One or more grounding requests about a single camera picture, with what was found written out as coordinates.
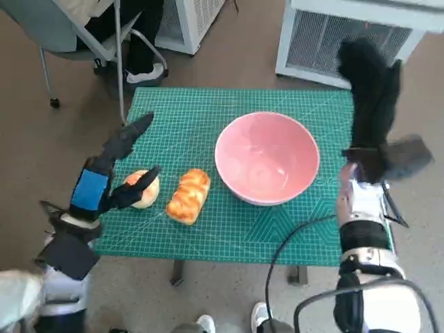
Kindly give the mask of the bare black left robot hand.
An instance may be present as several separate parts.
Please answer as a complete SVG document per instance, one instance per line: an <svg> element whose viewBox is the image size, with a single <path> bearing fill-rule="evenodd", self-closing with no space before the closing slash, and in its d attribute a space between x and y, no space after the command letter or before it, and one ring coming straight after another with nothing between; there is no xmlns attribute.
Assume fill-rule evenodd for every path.
<svg viewBox="0 0 444 333"><path fill-rule="evenodd" d="M103 144L99 155L87 158L74 187L68 214L93 222L111 209L119 210L140 201L143 191L154 182L161 168L155 166L135 184L124 183L111 189L117 160L128 157L133 145L151 125L154 113L149 112L132 123L114 131Z"/></svg>

